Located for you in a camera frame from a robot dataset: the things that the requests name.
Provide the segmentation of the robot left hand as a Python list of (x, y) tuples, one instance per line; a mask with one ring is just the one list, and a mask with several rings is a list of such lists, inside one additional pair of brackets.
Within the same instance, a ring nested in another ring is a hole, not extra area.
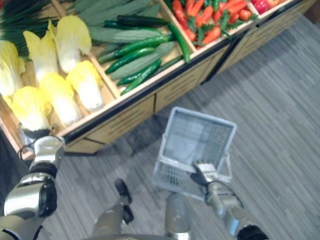
[(18, 124), (18, 135), (22, 145), (28, 145), (39, 138), (49, 136), (54, 130), (54, 125), (39, 130), (29, 130), (28, 128), (23, 127), (21, 123)]

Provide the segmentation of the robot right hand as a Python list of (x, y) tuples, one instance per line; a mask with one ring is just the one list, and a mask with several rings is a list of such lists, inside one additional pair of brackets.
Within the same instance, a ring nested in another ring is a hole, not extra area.
[(197, 160), (193, 163), (195, 173), (190, 175), (190, 178), (200, 186), (206, 187), (217, 178), (215, 166), (207, 161)]

